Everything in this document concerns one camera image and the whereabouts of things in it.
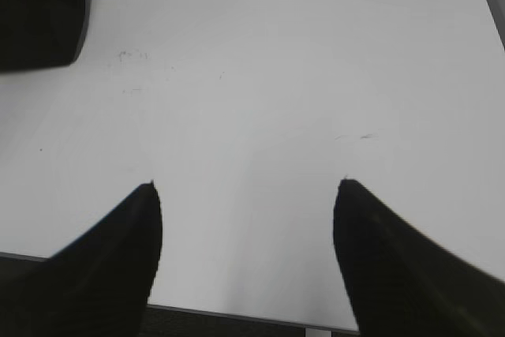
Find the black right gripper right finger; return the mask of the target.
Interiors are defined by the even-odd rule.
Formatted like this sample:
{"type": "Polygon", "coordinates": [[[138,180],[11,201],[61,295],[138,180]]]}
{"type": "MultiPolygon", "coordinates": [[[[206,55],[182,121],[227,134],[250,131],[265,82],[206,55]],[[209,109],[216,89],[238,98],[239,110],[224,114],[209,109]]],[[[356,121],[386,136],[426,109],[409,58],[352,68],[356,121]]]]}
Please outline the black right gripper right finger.
{"type": "Polygon", "coordinates": [[[362,336],[502,336],[504,283],[450,253],[354,179],[339,183],[336,260],[362,336]]]}

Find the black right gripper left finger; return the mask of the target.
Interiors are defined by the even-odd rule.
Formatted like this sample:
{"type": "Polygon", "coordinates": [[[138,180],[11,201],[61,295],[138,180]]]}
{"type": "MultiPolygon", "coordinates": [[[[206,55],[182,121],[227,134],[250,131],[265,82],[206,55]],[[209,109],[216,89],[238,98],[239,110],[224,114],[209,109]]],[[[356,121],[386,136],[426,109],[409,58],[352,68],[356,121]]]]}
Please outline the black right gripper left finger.
{"type": "Polygon", "coordinates": [[[136,336],[163,244],[154,183],[74,242],[1,285],[3,336],[136,336]]]}

